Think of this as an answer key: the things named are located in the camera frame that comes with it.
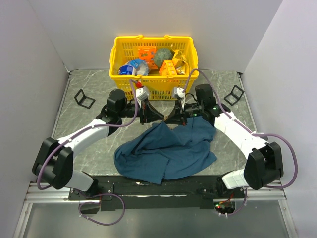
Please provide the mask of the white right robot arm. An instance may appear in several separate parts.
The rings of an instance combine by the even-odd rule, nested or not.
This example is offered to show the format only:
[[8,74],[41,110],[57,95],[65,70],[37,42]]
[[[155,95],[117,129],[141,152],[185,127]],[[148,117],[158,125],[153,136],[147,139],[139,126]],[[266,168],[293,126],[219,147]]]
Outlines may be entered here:
[[245,167],[227,172],[217,179],[219,196],[226,198],[235,188],[241,187],[258,190],[283,176],[281,148],[276,142],[269,143],[244,129],[230,108],[216,101],[209,84],[196,86],[195,92],[195,101],[186,103],[184,90],[175,87],[172,91],[175,105],[165,122],[186,125],[190,119],[202,116],[240,149],[247,160]]

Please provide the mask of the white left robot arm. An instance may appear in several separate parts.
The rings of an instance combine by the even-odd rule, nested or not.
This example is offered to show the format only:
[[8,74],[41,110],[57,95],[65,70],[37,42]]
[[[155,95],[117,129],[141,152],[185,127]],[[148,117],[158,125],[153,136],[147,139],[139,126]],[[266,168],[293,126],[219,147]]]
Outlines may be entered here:
[[74,169],[75,157],[95,142],[112,135],[123,127],[122,118],[140,118],[140,123],[163,120],[164,115],[156,110],[148,100],[147,88],[133,92],[135,100],[127,100],[123,90],[110,92],[107,104],[99,115],[88,125],[58,140],[45,139],[40,147],[32,172],[37,176],[38,189],[43,190],[41,182],[50,187],[64,187],[80,190],[86,199],[93,199],[98,193],[98,180],[91,175]]

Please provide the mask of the blue t-shirt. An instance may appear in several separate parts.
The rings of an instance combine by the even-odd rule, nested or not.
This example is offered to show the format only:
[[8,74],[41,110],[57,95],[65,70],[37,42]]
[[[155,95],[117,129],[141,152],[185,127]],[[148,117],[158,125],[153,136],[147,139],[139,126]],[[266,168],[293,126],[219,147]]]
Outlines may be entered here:
[[202,117],[173,129],[154,123],[114,153],[117,171],[128,178],[161,184],[194,175],[217,160],[210,150],[216,129]]

